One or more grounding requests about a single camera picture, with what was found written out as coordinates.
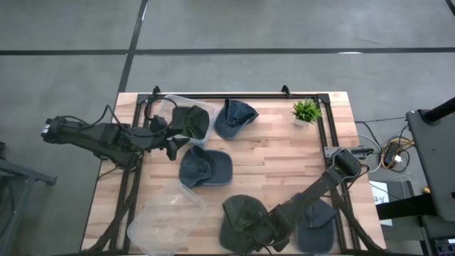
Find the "cap brim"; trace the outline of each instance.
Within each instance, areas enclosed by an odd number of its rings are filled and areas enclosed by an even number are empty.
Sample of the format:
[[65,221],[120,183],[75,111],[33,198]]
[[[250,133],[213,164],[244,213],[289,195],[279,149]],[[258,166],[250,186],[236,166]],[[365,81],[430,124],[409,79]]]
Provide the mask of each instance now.
[[205,150],[205,154],[212,159],[210,162],[210,178],[206,179],[202,186],[221,186],[232,180],[232,159],[230,156],[218,150]]
[[296,241],[302,252],[330,252],[335,242],[334,219],[319,228],[308,228],[308,223],[302,218],[296,227]]
[[226,120],[226,107],[223,107],[220,114],[215,120],[215,132],[223,139],[234,139],[237,134],[247,125],[250,121],[246,121],[243,125],[231,127]]

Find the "metal stand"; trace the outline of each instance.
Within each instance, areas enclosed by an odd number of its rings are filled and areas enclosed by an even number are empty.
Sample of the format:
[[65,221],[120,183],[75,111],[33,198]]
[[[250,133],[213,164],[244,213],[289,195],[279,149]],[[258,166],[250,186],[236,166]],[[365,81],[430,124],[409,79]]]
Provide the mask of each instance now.
[[45,182],[48,186],[54,186],[57,177],[51,177],[37,171],[17,166],[0,158],[0,178],[6,179],[5,186],[10,186],[10,193],[13,191],[12,184],[17,188],[11,194],[14,208],[11,209],[11,217],[6,223],[3,235],[0,237],[0,255],[8,255],[14,238],[17,235],[22,215],[25,213],[31,190],[36,181]]

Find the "small green plant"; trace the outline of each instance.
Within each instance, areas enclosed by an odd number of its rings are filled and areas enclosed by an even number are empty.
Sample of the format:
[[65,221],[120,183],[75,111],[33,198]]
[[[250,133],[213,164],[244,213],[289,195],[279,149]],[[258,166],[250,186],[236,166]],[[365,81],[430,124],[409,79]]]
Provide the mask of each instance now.
[[292,114],[294,114],[298,120],[309,123],[313,123],[318,117],[322,117],[321,111],[312,100],[295,102]]

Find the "white pot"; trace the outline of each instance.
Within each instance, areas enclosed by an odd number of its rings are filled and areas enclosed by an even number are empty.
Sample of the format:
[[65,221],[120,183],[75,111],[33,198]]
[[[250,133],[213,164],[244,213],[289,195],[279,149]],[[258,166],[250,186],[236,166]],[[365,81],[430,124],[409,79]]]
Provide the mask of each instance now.
[[309,122],[305,122],[305,121],[302,121],[302,120],[298,120],[297,118],[294,119],[294,124],[295,125],[299,125],[301,127],[307,127],[310,123]]

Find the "white paper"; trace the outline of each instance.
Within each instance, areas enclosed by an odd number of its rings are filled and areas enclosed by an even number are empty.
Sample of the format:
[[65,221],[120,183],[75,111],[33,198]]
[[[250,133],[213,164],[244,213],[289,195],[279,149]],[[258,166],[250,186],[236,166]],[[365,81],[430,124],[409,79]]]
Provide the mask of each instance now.
[[[387,194],[387,184],[377,181],[370,181],[370,184],[377,186],[370,186],[371,191],[373,192],[373,198],[375,199],[375,204],[389,203],[389,195]],[[392,220],[380,220],[381,225],[392,225]]]

